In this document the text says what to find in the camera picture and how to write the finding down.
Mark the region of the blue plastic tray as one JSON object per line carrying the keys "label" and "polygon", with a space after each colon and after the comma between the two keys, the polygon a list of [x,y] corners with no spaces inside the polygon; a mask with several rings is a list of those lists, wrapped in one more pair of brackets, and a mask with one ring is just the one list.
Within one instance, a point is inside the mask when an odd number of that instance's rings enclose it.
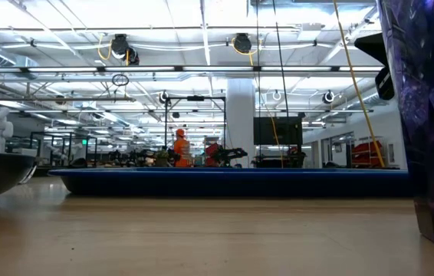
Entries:
{"label": "blue plastic tray", "polygon": [[53,169],[67,190],[83,196],[411,197],[403,170],[139,167]]}

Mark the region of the red storage bins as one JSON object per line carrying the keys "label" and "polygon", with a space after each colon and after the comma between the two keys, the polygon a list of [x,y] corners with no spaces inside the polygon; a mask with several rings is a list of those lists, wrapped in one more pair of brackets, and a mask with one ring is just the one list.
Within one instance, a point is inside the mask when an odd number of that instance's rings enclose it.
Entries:
{"label": "red storage bins", "polygon": [[381,160],[384,160],[384,155],[383,146],[379,141],[375,143],[360,143],[351,151],[351,164],[353,168],[381,168]]}

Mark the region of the black monitor screen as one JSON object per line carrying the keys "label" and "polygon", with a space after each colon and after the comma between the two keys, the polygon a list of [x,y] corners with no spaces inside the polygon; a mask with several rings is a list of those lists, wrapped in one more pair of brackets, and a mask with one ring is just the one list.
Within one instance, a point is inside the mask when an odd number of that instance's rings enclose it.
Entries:
{"label": "black monitor screen", "polygon": [[302,144],[300,117],[254,117],[253,124],[256,146]]}

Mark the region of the black metal frame rig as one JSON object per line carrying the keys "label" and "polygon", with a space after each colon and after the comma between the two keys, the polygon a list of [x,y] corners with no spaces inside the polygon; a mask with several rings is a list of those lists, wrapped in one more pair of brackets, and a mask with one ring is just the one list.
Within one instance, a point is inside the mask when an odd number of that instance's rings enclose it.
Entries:
{"label": "black metal frame rig", "polygon": [[[171,107],[174,108],[181,100],[186,100],[189,102],[201,102],[201,101],[205,101],[205,100],[210,100],[212,103],[214,103],[214,105],[216,107],[218,107],[222,114],[223,114],[223,120],[219,121],[217,123],[212,123],[210,122],[210,124],[212,125],[221,125],[221,128],[223,130],[222,133],[222,138],[223,138],[223,143],[226,143],[226,128],[227,128],[227,114],[226,114],[226,97],[206,97],[206,96],[199,96],[199,95],[192,95],[192,96],[187,96],[187,97],[170,97],[167,96],[164,102],[164,148],[167,150],[168,149],[168,144],[167,144],[167,135],[168,135],[168,114],[170,113],[170,109],[169,109],[169,102],[175,100],[175,103],[172,103]],[[193,165],[193,161],[190,158],[189,153],[183,155],[183,160],[184,163],[180,163],[179,158],[180,158],[180,154],[175,151],[175,153],[172,155],[172,158],[174,158],[174,166],[176,168],[186,168],[186,167],[191,167]]]}

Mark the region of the person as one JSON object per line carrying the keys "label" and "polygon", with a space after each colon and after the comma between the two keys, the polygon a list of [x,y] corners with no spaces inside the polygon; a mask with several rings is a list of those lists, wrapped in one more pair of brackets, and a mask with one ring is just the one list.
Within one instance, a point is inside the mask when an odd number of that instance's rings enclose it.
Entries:
{"label": "person", "polygon": [[188,167],[190,166],[190,143],[185,138],[185,131],[178,129],[176,131],[176,141],[174,142],[173,149],[175,153],[179,155],[175,166],[176,167]]}

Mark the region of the red background box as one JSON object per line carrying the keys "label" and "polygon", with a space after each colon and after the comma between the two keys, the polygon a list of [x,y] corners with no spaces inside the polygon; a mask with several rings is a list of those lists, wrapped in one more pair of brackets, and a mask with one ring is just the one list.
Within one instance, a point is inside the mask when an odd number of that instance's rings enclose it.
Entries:
{"label": "red background box", "polygon": [[205,148],[205,165],[208,167],[219,167],[219,149],[220,145],[213,143]]}

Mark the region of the purple faceted plastic cup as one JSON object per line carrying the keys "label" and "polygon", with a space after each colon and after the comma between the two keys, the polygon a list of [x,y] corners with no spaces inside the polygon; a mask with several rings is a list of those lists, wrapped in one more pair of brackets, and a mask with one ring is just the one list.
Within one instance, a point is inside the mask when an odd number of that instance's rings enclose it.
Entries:
{"label": "purple faceted plastic cup", "polygon": [[420,233],[434,242],[434,0],[376,0]]}

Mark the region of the long ceiling light rail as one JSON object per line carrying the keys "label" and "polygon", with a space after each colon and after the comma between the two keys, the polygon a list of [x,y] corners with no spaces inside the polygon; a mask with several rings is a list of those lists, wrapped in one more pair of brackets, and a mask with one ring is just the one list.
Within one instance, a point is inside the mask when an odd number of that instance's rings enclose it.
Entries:
{"label": "long ceiling light rail", "polygon": [[346,72],[348,66],[142,66],[142,67],[0,67],[0,73],[106,72]]}

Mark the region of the white square pillar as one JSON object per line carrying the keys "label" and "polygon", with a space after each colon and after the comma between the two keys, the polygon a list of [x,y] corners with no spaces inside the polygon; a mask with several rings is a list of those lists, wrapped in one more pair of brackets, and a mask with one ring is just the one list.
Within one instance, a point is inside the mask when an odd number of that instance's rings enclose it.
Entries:
{"label": "white square pillar", "polygon": [[226,145],[242,148],[248,155],[232,160],[249,168],[255,156],[254,145],[255,84],[249,78],[230,78],[226,91]]}

